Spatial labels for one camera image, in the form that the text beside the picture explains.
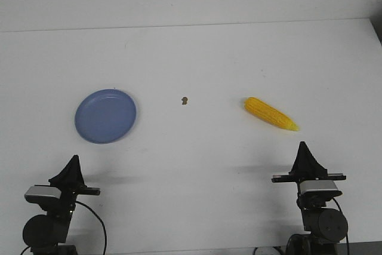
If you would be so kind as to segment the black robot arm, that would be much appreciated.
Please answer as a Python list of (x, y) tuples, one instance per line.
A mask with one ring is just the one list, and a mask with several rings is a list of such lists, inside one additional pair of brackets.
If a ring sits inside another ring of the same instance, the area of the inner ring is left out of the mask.
[(272, 182), (297, 185), (296, 203), (304, 230), (323, 244), (333, 244), (346, 237), (349, 226), (342, 211), (328, 208), (326, 204), (343, 194), (335, 182), (346, 179), (342, 173), (329, 173), (317, 162), (307, 144), (300, 142), (291, 171), (274, 175)]
[(81, 171), (79, 156), (74, 155), (48, 185), (33, 185), (24, 198), (38, 205), (45, 214), (27, 221), (23, 241), (34, 254), (74, 254), (74, 246), (64, 246), (79, 195), (99, 196), (99, 188), (88, 187)]

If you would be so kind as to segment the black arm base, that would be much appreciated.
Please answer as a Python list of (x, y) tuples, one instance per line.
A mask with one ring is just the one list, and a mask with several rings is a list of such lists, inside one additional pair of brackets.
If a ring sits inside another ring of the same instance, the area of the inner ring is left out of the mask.
[(312, 234), (293, 234), (285, 250), (286, 255), (337, 255), (337, 243)]
[(39, 255), (78, 255), (77, 249), (74, 245), (52, 245), (48, 247), (26, 247), (20, 255), (23, 255), (27, 250), (31, 254)]

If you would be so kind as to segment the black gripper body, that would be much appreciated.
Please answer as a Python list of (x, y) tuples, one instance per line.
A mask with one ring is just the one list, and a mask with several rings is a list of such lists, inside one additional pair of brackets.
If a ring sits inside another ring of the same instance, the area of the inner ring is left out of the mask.
[(61, 191), (61, 195), (47, 211), (49, 216), (71, 216), (75, 210), (78, 195), (100, 195), (100, 188), (91, 188), (85, 185), (57, 186), (57, 189)]
[(329, 174), (324, 177), (313, 176), (313, 177), (297, 177), (296, 175), (286, 174), (286, 175), (273, 175), (271, 178), (272, 183), (295, 183), (297, 185), (297, 206), (301, 210), (315, 210), (320, 208), (325, 208), (327, 202), (332, 201), (334, 198), (320, 197), (318, 195), (313, 196), (301, 196), (300, 194), (300, 183), (306, 180), (333, 180), (341, 181), (346, 180), (346, 176), (341, 173)]

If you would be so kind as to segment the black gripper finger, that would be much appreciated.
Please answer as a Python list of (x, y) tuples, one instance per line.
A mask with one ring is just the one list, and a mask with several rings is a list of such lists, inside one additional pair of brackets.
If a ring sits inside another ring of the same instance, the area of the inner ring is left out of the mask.
[(297, 174), (303, 170), (301, 162), (303, 160), (304, 145), (305, 145), (304, 141), (301, 141), (299, 143), (297, 155), (296, 155), (295, 161), (292, 165), (292, 169), (289, 172), (289, 174)]
[(310, 174), (328, 174), (328, 170), (317, 162), (305, 143), (306, 165)]
[(75, 181), (78, 186), (85, 186), (84, 178), (81, 171), (81, 165), (79, 161), (79, 156), (74, 155), (74, 166), (75, 166)]
[(58, 175), (48, 180), (50, 186), (73, 186), (75, 182), (75, 157), (73, 156), (68, 164), (58, 173)]

